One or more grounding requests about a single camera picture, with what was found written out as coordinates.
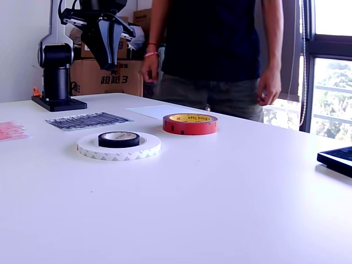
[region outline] black tablet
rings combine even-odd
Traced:
[[[329,169],[352,178],[352,147],[321,152],[318,154],[318,161]]]

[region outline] window frame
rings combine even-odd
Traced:
[[[305,8],[305,36],[302,36],[306,43],[306,76],[307,76],[307,97],[302,97],[301,120],[303,108],[306,105],[304,122],[300,131],[310,133],[313,117],[313,99],[315,89],[315,59],[340,59],[352,61],[352,36],[319,35],[315,30],[315,0],[301,0]]]

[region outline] black mounting plate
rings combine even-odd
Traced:
[[[32,101],[36,102],[38,105],[44,107],[50,112],[87,109],[87,104],[85,102],[71,98],[58,101],[45,101],[41,97],[32,96]]]

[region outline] black t-shirt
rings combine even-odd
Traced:
[[[193,80],[259,78],[255,0],[172,0],[163,71]]]

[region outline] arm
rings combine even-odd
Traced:
[[[150,25],[150,38],[147,53],[156,52],[165,31],[166,18],[170,9],[171,0],[153,0],[152,18]],[[148,83],[158,81],[159,60],[157,56],[145,59],[142,73],[144,80]]]
[[[259,83],[258,100],[272,105],[281,92],[281,54],[284,32],[282,0],[261,0],[268,42],[269,65]]]

